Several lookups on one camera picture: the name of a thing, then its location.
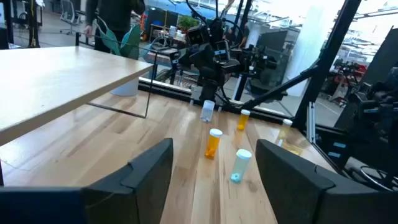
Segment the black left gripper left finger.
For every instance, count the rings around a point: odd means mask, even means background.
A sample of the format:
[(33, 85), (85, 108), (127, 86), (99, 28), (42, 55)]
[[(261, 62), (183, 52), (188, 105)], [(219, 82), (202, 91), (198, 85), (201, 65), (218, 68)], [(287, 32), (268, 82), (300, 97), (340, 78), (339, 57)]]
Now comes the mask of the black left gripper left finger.
[(165, 138), (122, 168), (83, 188), (86, 221), (159, 223), (173, 159), (173, 140)]

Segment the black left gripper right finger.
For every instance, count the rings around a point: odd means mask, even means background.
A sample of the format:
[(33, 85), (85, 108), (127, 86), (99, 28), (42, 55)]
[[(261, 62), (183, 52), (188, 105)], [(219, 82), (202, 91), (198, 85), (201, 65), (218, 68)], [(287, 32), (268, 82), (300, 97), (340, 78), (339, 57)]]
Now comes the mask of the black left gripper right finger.
[(277, 222), (316, 223), (323, 194), (335, 186), (319, 167), (265, 139), (257, 140), (256, 162)]

